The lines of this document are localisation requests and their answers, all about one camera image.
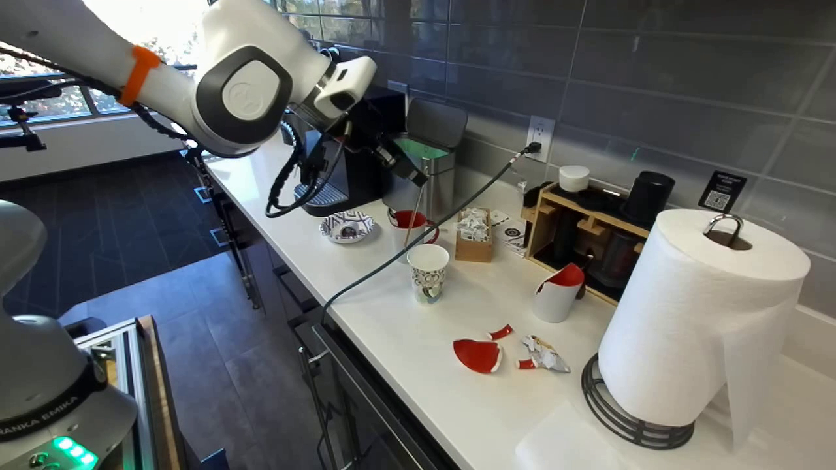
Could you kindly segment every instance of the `paper towel holder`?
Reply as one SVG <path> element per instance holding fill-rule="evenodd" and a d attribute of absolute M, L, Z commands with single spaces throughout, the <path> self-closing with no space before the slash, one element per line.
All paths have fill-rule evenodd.
<path fill-rule="evenodd" d="M 734 232 L 723 232 L 723 230 L 717 230 L 720 222 L 727 222 L 727 219 L 734 219 Z M 721 214 L 717 219 L 709 222 L 705 227 L 705 237 L 720 244 L 720 247 L 727 247 L 731 251 L 754 251 L 754 244 L 742 240 L 739 237 L 739 230 L 742 230 L 746 219 L 737 218 L 737 214 Z"/>

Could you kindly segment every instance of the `kitchen counter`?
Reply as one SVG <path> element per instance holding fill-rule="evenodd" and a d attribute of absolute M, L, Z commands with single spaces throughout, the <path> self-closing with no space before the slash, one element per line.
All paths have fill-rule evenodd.
<path fill-rule="evenodd" d="M 268 219 L 264 204 L 291 149 L 278 140 L 247 159 L 209 159 L 211 177 L 241 207 L 264 240 L 282 257 L 315 298 L 326 300 L 398 248 L 383 201 L 363 211 L 379 222 L 363 247 L 333 247 L 322 219 L 303 210 Z M 494 185 L 479 207 L 518 211 L 518 192 Z M 453 248 L 453 226 L 443 247 Z M 526 262 L 524 248 L 500 247 L 492 265 L 454 262 L 444 298 L 419 304 L 405 265 L 393 265 L 341 298 L 330 316 L 368 358 L 376 373 L 415 412 L 460 469 L 804 469 L 836 466 L 836 382 L 789 358 L 778 364 L 760 427 L 731 449 L 720 407 L 703 412 L 696 439 L 678 452 L 649 452 L 612 437 L 581 395 L 581 372 L 599 351 L 612 307 L 582 300 L 564 325 L 530 313 L 530 295 L 551 273 Z M 494 377 L 466 372 L 453 355 L 457 338 L 488 338 L 509 325 L 503 339 L 503 369 Z M 551 343 L 573 373 L 520 372 L 524 334 Z"/>

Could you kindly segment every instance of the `white container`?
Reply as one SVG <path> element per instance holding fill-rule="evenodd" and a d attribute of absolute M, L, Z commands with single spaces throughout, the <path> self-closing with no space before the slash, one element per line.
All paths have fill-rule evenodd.
<path fill-rule="evenodd" d="M 590 170 L 589 167 L 559 167 L 556 184 L 567 194 L 581 194 L 590 185 Z"/>

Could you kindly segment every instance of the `white cup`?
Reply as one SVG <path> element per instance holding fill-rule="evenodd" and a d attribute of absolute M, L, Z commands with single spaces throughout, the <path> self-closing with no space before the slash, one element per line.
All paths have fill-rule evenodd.
<path fill-rule="evenodd" d="M 449 251 L 443 247 L 415 247 L 407 254 L 419 300 L 433 304 L 444 292 L 444 275 L 449 268 Z"/>
<path fill-rule="evenodd" d="M 534 313 L 548 325 L 559 325 L 571 318 L 582 283 L 586 283 L 582 269 L 578 265 L 567 265 L 562 273 L 543 279 L 543 284 L 537 290 Z"/>

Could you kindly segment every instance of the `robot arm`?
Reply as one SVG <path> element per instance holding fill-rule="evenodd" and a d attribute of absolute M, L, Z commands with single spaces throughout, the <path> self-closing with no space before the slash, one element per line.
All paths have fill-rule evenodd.
<path fill-rule="evenodd" d="M 368 57 L 333 63 L 262 0 L 218 0 L 193 78 L 133 47 L 83 0 L 4 0 L 0 40 L 177 123 L 221 158 L 253 153 L 287 106 L 326 130 L 368 89 Z"/>

